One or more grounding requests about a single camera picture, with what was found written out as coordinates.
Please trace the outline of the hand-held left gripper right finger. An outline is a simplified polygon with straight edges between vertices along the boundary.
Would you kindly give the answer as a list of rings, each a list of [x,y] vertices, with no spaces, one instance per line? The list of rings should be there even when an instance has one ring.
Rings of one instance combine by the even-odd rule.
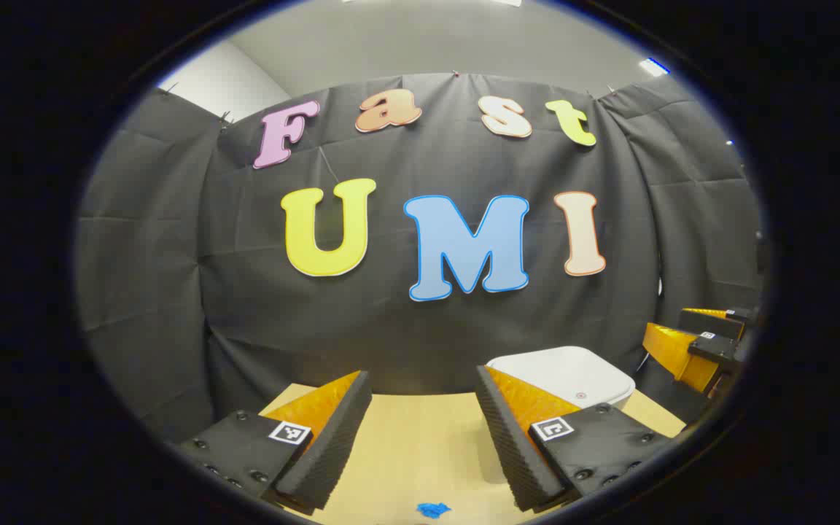
[[[672,445],[601,402],[579,408],[493,367],[477,366],[475,396],[517,508],[543,512],[602,491]]]

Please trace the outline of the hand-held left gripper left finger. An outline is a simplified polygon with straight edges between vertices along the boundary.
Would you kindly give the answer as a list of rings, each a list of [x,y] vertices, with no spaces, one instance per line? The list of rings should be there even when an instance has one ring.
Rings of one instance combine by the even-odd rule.
[[[255,501],[311,515],[329,502],[372,396],[369,373],[354,371],[264,413],[236,410],[176,451]]]

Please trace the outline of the white desktop garbage bin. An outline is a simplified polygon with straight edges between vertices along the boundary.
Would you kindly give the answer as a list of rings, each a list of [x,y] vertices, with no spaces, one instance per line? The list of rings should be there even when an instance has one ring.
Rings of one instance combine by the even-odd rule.
[[[551,438],[570,434],[559,419],[607,403],[623,408],[633,378],[580,346],[560,346],[490,359],[475,369],[475,395],[501,471],[514,491],[558,486],[531,433],[549,422]]]

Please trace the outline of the wooden desktop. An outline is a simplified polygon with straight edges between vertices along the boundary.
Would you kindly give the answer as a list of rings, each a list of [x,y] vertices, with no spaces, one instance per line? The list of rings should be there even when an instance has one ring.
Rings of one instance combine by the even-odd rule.
[[[417,504],[453,509],[424,518]],[[321,525],[520,525],[474,393],[371,399]]]

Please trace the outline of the black backdrop cloth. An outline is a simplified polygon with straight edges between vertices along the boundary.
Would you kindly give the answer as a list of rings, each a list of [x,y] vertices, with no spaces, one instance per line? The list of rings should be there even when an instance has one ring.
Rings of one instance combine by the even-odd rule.
[[[133,417],[166,440],[356,370],[383,394],[452,394],[504,354],[583,346],[680,421],[707,399],[645,356],[649,322],[755,306],[759,211],[697,96],[660,77],[593,99],[481,74],[306,94],[286,162],[253,169],[260,112],[222,126],[150,93],[110,134],[77,223],[79,315]],[[527,200],[526,288],[418,302],[407,200],[476,228]]]

